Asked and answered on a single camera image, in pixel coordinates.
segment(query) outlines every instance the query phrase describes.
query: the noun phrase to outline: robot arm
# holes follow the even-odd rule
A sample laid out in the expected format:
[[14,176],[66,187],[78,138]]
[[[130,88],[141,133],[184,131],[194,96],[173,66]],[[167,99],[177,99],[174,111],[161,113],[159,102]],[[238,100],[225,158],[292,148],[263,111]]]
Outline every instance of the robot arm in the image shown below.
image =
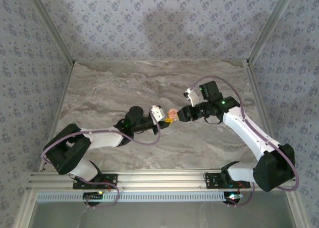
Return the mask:
[[[246,114],[243,118],[239,103],[233,97],[223,98],[214,81],[201,85],[200,90],[207,101],[199,104],[191,103],[183,107],[177,113],[179,120],[190,122],[201,117],[216,116],[239,135],[258,161],[257,165],[236,161],[224,166],[222,178],[226,185],[231,185],[233,181],[247,181],[257,183],[264,191],[270,191],[295,176],[291,166],[277,151],[277,149],[281,150],[294,165],[295,154],[289,144],[280,145],[264,133]],[[184,95],[189,100],[197,101],[193,98],[193,94],[192,98],[189,97],[191,92],[188,89]]]
[[58,174],[72,174],[86,181],[91,181],[97,177],[100,171],[94,163],[83,158],[88,150],[107,146],[123,146],[134,139],[134,133],[149,129],[157,134],[156,123],[158,123],[160,129],[169,126],[169,122],[161,121],[164,118],[164,112],[159,106],[152,106],[150,112],[152,116],[150,114],[144,116],[141,107],[131,107],[124,119],[108,129],[85,129],[79,128],[73,123],[69,124],[45,146],[44,150],[70,134],[78,133],[78,135],[71,136],[58,143],[48,150],[45,155]]

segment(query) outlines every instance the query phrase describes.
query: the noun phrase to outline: wall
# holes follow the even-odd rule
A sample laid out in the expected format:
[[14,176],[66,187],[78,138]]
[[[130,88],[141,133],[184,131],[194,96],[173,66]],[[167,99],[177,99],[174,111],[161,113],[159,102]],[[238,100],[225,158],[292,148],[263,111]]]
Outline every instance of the wall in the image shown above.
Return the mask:
[[28,0],[0,0],[0,227],[40,163],[69,66]]
[[247,58],[277,0],[42,0],[73,59]]
[[319,0],[291,0],[254,65],[276,138],[296,151],[311,222],[319,227]]

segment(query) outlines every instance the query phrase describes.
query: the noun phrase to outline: marble surface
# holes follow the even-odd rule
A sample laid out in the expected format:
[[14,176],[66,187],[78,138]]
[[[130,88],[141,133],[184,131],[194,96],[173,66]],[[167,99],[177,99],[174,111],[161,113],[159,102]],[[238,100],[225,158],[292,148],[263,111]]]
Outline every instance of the marble surface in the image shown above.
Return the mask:
[[[218,75],[233,84],[243,98],[247,114],[260,124],[241,61],[90,62],[74,65],[56,133],[69,123],[81,128],[109,128],[131,106],[142,107],[145,114],[151,105],[180,109],[188,104],[183,92],[205,75]],[[217,84],[224,96],[235,97],[226,84]],[[135,139],[150,143],[156,137],[146,131]],[[175,121],[162,130],[161,139],[154,146],[130,142],[122,147],[94,149],[85,157],[101,170],[220,168],[235,160],[254,160],[252,152],[230,128],[209,125],[202,119],[191,123]],[[52,167],[47,166],[46,171],[52,171]]]

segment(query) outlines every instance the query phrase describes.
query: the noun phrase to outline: cable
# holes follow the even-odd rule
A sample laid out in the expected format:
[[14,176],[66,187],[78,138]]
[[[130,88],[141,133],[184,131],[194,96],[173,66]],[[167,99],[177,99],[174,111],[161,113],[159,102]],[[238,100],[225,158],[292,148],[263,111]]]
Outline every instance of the cable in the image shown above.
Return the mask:
[[236,204],[233,200],[231,200],[231,199],[226,199],[227,201],[233,203],[233,205],[232,205],[232,204],[228,204],[228,205],[229,205],[229,206],[233,206],[233,207],[242,207],[242,206],[247,205],[247,204],[253,199],[253,197],[254,197],[254,193],[255,193],[255,183],[252,183],[252,185],[253,185],[253,190],[251,191],[250,197],[248,198],[247,201],[245,201],[243,204]]
[[244,184],[242,184],[241,182],[238,182],[238,185],[240,186],[240,187],[242,187],[243,189],[245,189],[245,192],[244,192],[244,194],[243,194],[243,196],[245,196],[246,195],[246,187],[244,186]]
[[268,144],[273,148],[275,149],[284,159],[285,161],[289,164],[289,166],[291,167],[292,171],[294,172],[295,174],[295,177],[296,177],[296,183],[294,185],[294,187],[292,188],[282,188],[282,187],[277,187],[279,190],[282,190],[282,191],[285,191],[285,192],[292,192],[292,191],[295,191],[298,186],[299,186],[299,175],[298,175],[298,172],[295,168],[295,166],[293,165],[293,163],[290,161],[290,159],[276,146],[274,145],[273,143],[269,142],[267,138],[265,138],[263,135],[261,135],[250,123],[247,119],[245,119],[245,111],[244,111],[244,103],[241,99],[241,96],[239,95],[239,93],[237,92],[237,90],[228,82],[226,81],[225,79],[219,77],[219,76],[215,76],[215,75],[207,75],[207,76],[204,76],[202,78],[200,78],[199,80],[197,80],[194,84],[192,84],[190,86],[190,90],[192,90],[200,81],[202,81],[203,79],[206,79],[206,78],[216,78],[216,79],[219,79],[223,82],[225,82],[234,92],[235,94],[237,95],[238,97],[238,100],[239,100],[239,105],[240,105],[240,111],[241,111],[241,115],[243,117],[243,120],[245,121],[245,123],[248,125],[248,127],[257,135],[259,136],[264,142],[268,142]]
[[204,118],[204,120],[205,120],[205,122],[208,123],[208,124],[217,125],[217,124],[220,124],[220,123],[221,123],[221,121],[220,121],[220,122],[215,122],[215,123],[213,123],[213,122],[208,122],[206,118]]
[[89,205],[88,202],[89,202],[89,200],[91,199],[91,197],[94,196],[94,195],[88,196],[88,197],[86,198],[86,203],[85,203],[88,208],[100,209],[100,208],[111,207],[111,206],[114,205],[114,204],[119,200],[119,198],[120,198],[120,190],[119,190],[119,188],[118,188],[116,185],[112,184],[112,183],[109,183],[109,182],[89,182],[89,181],[85,181],[82,177],[78,177],[78,176],[77,176],[77,178],[78,178],[80,181],[82,181],[82,182],[84,182],[84,183],[87,183],[87,184],[90,184],[90,185],[107,185],[107,186],[111,186],[111,187],[114,187],[114,188],[116,189],[116,191],[117,191],[117,195],[116,195],[116,197],[115,197],[115,200],[114,200],[112,203],[107,204],[107,205],[105,205],[105,206],[94,207],[94,206]]
[[44,149],[44,151],[42,152],[41,154],[41,159],[44,160],[46,163],[48,164],[51,164],[51,162],[49,160],[47,160],[45,158],[45,154],[51,150],[52,148],[54,148],[56,145],[58,145],[59,143],[63,142],[64,140],[70,138],[70,137],[74,137],[74,136],[77,136],[77,135],[81,135],[81,134],[92,134],[92,133],[108,133],[108,132],[111,132],[111,133],[117,133],[119,135],[122,135],[124,137],[126,137],[127,139],[129,139],[130,141],[132,142],[136,142],[138,144],[141,144],[141,145],[148,145],[148,146],[151,146],[151,145],[155,145],[158,143],[158,141],[160,140],[160,126],[159,126],[159,122],[155,119],[154,115],[152,114],[152,111],[151,111],[152,108],[150,108],[150,115],[151,115],[151,118],[155,121],[156,123],[156,127],[158,129],[158,137],[156,139],[156,141],[154,142],[151,142],[151,143],[144,143],[144,142],[139,142],[139,141],[136,141],[135,139],[127,136],[125,133],[122,133],[120,131],[116,131],[116,130],[109,130],[109,129],[99,129],[99,130],[94,130],[94,131],[81,131],[81,132],[75,132],[75,133],[71,133],[69,135],[66,135],[64,136],[63,138],[55,141],[54,143],[52,143],[50,146],[48,146],[46,149]]

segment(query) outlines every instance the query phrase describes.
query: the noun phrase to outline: white bracket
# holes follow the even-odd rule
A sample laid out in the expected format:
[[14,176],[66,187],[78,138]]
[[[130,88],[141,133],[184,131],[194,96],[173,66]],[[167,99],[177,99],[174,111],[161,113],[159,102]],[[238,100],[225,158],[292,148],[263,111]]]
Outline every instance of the white bracket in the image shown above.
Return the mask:
[[199,103],[199,97],[194,90],[188,88],[185,92],[187,93],[187,101],[190,101],[192,107]]
[[154,118],[156,119],[157,122],[161,121],[165,117],[163,109],[161,109],[158,106],[153,105],[152,108],[151,108],[151,112],[152,112],[152,114],[153,114],[153,116],[154,116]]

